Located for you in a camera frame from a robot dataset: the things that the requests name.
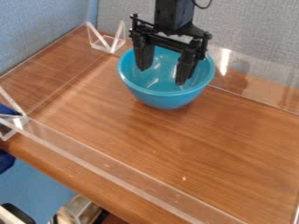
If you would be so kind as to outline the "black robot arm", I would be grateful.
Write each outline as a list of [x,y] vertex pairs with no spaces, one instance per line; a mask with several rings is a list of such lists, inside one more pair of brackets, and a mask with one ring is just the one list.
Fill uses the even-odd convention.
[[132,27],[135,63],[140,71],[153,64],[155,48],[160,46],[181,54],[176,66],[175,84],[183,85],[192,77],[200,60],[205,59],[212,35],[192,23],[195,0],[155,0],[153,22],[144,21],[135,12],[129,17]]

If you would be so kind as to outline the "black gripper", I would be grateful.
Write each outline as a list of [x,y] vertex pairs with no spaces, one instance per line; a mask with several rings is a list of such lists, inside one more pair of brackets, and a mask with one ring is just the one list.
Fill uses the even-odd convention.
[[153,21],[136,12],[129,16],[129,38],[133,42],[135,63],[140,71],[153,64],[155,48],[159,46],[181,54],[176,67],[175,84],[183,85],[192,77],[199,60],[205,58],[211,33],[199,28],[187,11],[156,11]]

